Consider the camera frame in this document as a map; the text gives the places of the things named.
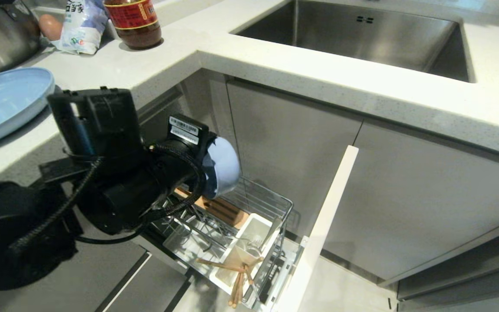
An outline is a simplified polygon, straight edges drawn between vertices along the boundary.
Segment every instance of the white sticker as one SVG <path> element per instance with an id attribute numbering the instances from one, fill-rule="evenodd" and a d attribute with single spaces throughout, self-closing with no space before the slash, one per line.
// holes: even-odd
<path id="1" fill-rule="evenodd" d="M 184 131 L 188 131 L 189 133 L 191 134 L 194 134 L 194 136 L 197 136 L 198 135 L 198 128 L 186 123 L 186 122 L 183 122 L 182 120 L 178 119 L 178 118 L 174 118 L 173 116 L 170 116 L 168 118 L 168 122 L 171 123 L 173 126 L 177 126 L 178 128 L 184 130 Z"/>
<path id="2" fill-rule="evenodd" d="M 200 142 L 200 139 L 197 137 L 197 136 L 193 136 L 192 134 L 178 128 L 178 127 L 175 127 L 175 126 L 172 126 L 171 127 L 171 133 L 172 134 L 175 134 L 179 137 L 181 137 L 182 139 L 188 141 L 188 142 L 192 142 L 193 144 L 198 144 L 198 142 Z"/>

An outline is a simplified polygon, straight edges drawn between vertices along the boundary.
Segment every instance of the light blue plate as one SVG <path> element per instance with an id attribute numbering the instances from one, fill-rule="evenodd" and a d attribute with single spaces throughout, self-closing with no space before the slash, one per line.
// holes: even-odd
<path id="1" fill-rule="evenodd" d="M 0 138 L 39 114 L 54 89 L 55 79 L 47 69 L 29 67 L 0 73 Z"/>

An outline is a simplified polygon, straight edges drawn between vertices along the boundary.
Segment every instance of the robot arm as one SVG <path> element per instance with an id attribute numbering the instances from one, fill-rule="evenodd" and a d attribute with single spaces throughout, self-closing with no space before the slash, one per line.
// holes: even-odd
<path id="1" fill-rule="evenodd" d="M 144 146 L 128 90 L 64 91 L 48 101 L 68 157 L 40 165 L 41 182 L 28 187 L 0 182 L 0 290 L 43 278 L 77 252 L 75 240 L 128 241 L 201 195 L 213 198 L 235 186 L 231 181 L 219 188 L 207 153 L 217 136 L 204 124 L 172 115 L 167 138 Z M 230 157 L 220 161 L 227 159 L 239 172 L 237 156 L 228 146 Z M 63 182 L 74 186 L 68 198 Z M 152 209 L 182 184 L 190 187 L 190 197 L 166 210 Z M 104 233 L 131 234 L 111 240 L 83 237 L 71 209 L 75 205 Z"/>

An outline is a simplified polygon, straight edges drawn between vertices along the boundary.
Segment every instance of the dish rack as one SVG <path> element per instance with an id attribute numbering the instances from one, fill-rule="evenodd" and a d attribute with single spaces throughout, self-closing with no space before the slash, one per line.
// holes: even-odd
<path id="1" fill-rule="evenodd" d="M 284 262 L 285 225 L 293 203 L 244 177 L 240 178 L 234 190 L 220 198 L 248 215 L 257 214 L 271 224 L 278 225 L 279 234 L 253 277 L 253 285 L 242 298 L 245 306 L 253 308 L 256 302 L 267 300 L 268 293 L 275 288 L 273 284 L 284 283 L 279 280 L 278 268 Z M 174 204 L 178 200 L 181 197 L 174 195 L 168 198 L 165 205 Z M 167 237 L 163 246 L 206 278 L 210 278 L 213 268 L 196 263 L 195 260 L 202 258 L 219 262 L 239 231 L 195 204 L 162 221 L 154 222 L 154 226 Z"/>

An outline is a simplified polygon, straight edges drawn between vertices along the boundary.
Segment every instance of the red label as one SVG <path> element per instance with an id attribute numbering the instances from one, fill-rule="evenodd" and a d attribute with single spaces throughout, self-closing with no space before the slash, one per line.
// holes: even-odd
<path id="1" fill-rule="evenodd" d="M 124 4 L 105 4 L 116 29 L 136 29 L 157 23 L 151 0 Z"/>

